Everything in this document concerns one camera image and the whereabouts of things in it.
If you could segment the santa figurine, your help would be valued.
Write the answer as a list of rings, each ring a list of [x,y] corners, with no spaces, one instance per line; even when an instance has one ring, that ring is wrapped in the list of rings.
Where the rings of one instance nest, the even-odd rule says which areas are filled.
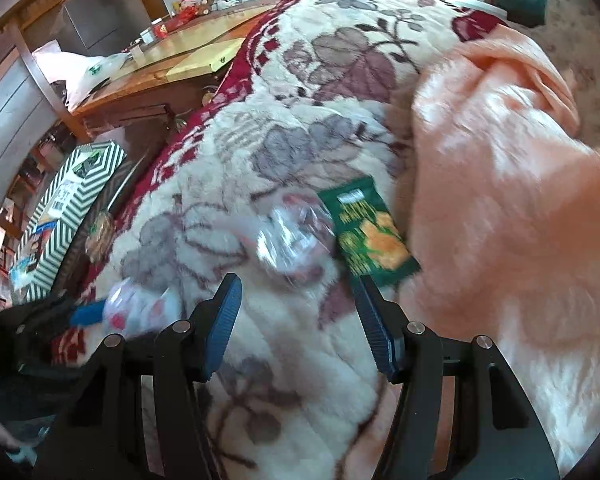
[[[178,3],[178,18],[189,22],[196,18],[198,12],[197,0],[181,0]]]

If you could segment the floral plush blanket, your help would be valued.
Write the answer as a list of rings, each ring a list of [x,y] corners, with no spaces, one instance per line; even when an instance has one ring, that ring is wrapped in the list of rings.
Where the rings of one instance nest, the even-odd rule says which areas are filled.
[[[399,391],[378,374],[335,242],[312,268],[277,272],[252,233],[300,234],[321,191],[367,176],[405,231],[414,85],[496,24],[441,0],[280,0],[117,216],[82,299],[128,280],[191,311],[224,274],[242,279],[224,362],[200,389],[223,478],[372,476]]]

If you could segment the green biscuit packet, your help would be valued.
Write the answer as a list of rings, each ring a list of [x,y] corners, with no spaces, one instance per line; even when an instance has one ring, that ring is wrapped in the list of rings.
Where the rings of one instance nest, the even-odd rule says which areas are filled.
[[[339,250],[353,276],[368,275],[377,287],[385,287],[420,270],[371,176],[317,195],[332,217]]]

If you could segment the green round cracker pack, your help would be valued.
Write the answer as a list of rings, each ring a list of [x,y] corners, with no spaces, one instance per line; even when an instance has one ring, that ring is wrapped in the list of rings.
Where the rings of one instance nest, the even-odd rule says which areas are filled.
[[[98,263],[106,256],[114,236],[114,220],[108,211],[101,211],[95,218],[84,244],[84,252],[91,263]]]

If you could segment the wooden chair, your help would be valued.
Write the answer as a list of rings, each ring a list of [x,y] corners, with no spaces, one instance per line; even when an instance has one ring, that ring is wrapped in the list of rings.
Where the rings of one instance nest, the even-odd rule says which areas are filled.
[[[79,142],[91,142],[44,77],[20,30],[9,25],[0,35],[0,209],[30,151],[58,122]]]

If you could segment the pink blanket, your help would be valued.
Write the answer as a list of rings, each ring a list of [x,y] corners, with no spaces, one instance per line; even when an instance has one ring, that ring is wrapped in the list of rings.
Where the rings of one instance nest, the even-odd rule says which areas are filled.
[[[571,474],[600,434],[600,146],[572,85],[504,25],[457,44],[413,94],[417,157],[404,311],[490,336]]]

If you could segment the green chevron storage box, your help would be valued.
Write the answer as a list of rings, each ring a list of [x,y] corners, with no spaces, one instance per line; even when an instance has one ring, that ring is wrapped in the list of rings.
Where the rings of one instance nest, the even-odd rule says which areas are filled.
[[[15,306],[52,291],[79,227],[125,159],[114,141],[80,145],[66,158],[38,201],[8,272]]]

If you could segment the clear plastic bag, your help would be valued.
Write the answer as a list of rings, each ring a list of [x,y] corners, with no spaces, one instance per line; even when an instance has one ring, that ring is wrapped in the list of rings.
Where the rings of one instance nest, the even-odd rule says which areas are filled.
[[[285,193],[261,220],[254,255],[286,285],[318,282],[336,245],[332,216],[316,195]]]

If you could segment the wooden coffee table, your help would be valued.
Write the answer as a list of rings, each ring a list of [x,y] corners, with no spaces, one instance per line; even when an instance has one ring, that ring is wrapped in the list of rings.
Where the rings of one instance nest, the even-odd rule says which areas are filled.
[[[73,112],[89,134],[202,107],[249,33],[279,0],[252,0],[196,18],[131,58]]]

